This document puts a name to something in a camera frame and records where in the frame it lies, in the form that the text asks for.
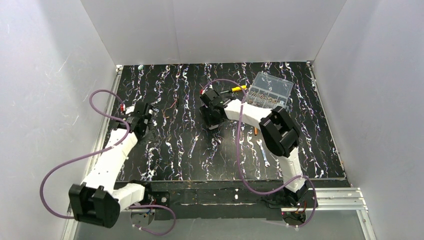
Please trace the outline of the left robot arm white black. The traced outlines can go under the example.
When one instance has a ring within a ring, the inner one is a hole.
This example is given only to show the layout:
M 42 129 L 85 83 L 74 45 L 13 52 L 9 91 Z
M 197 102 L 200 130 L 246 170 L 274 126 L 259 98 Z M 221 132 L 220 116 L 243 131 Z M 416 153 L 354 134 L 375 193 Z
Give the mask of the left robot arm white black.
M 129 126 L 117 120 L 113 123 L 105 152 L 82 183 L 73 184 L 68 191 L 76 221 L 111 228 L 121 211 L 145 197 L 146 188 L 141 183 L 127 183 L 119 189 L 115 183 L 130 152 L 147 135 L 154 108 L 141 102 L 125 114 Z

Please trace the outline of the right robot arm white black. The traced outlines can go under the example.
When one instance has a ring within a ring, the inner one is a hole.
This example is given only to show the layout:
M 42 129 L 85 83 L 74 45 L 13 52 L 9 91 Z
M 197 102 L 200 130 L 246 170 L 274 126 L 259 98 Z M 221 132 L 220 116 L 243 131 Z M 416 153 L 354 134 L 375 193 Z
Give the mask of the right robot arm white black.
M 224 98 L 212 88 L 202 89 L 200 100 L 203 103 L 200 112 L 208 129 L 218 127 L 225 120 L 238 121 L 239 128 L 242 123 L 258 128 L 265 147 L 275 155 L 283 176 L 283 185 L 270 191 L 255 190 L 248 184 L 240 169 L 240 179 L 251 193 L 260 196 L 283 193 L 289 203 L 295 205 L 304 199 L 308 189 L 312 188 L 312 208 L 317 208 L 316 188 L 309 177 L 303 174 L 299 160 L 301 131 L 283 107 L 263 108 L 235 97 Z

